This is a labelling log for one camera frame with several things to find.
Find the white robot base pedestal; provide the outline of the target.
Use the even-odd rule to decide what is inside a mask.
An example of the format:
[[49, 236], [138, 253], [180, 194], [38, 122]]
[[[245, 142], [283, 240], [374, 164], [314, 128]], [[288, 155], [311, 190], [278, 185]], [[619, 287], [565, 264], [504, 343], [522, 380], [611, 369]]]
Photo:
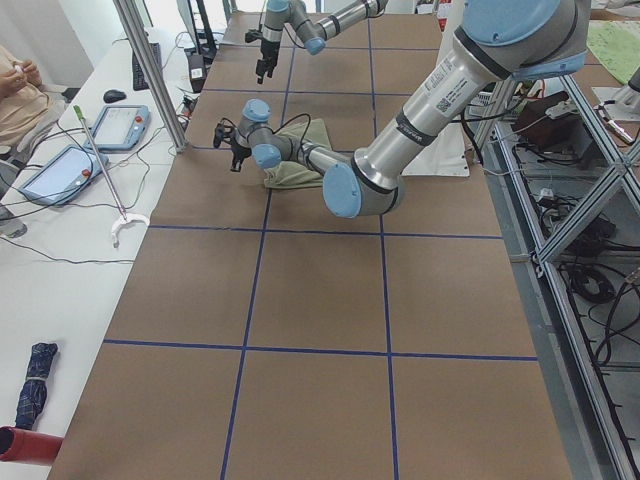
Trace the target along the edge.
[[[453, 34], [462, 22], [464, 6], [463, 0], [454, 0], [451, 2], [451, 7], [448, 8], [436, 65], [439, 65], [453, 49]], [[466, 158], [466, 144], [462, 127], [458, 123], [449, 124], [429, 146], [406, 166], [402, 175], [404, 177], [469, 177], [470, 167]]]

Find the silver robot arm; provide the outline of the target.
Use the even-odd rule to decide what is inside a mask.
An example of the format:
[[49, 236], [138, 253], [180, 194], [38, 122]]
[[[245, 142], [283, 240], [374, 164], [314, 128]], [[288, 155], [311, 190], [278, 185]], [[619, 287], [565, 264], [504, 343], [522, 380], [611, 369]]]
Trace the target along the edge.
[[237, 125], [221, 121], [213, 144], [230, 145], [231, 168], [254, 158], [258, 167], [294, 161], [322, 175], [323, 199], [336, 216], [382, 215], [403, 197], [401, 173], [488, 84], [547, 79], [584, 65], [588, 1], [466, 1], [452, 50], [417, 87], [373, 142], [351, 157], [307, 138], [278, 135], [271, 109], [250, 99]]
[[362, 20], [381, 15], [387, 4], [384, 0], [353, 1], [341, 10], [314, 21], [302, 1], [268, 1], [264, 21], [257, 30], [262, 55], [256, 63], [257, 83], [262, 84], [265, 76], [273, 76], [287, 25], [293, 28], [303, 48], [316, 55], [325, 48], [328, 40]]

